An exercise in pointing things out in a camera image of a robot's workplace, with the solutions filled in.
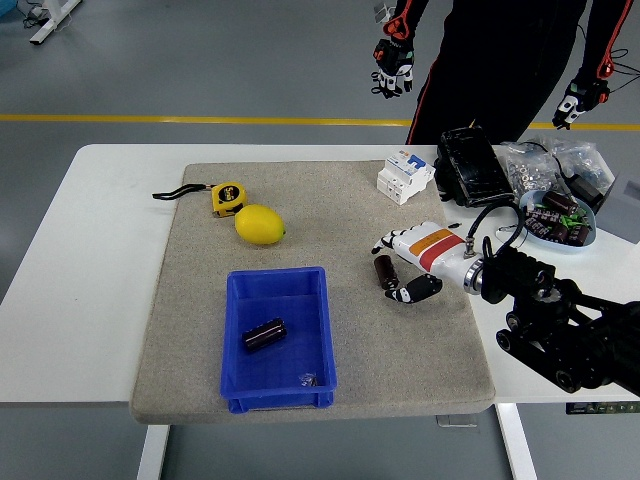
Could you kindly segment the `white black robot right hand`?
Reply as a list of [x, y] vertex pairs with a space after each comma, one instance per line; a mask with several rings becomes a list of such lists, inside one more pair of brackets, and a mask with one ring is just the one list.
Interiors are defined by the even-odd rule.
[[466, 240], [431, 221], [390, 231], [374, 245], [371, 253], [378, 253], [382, 248], [391, 249], [422, 272], [403, 287], [386, 289], [385, 296], [399, 303], [413, 304], [439, 293], [443, 279], [470, 292], [479, 272], [480, 257], [466, 253]]

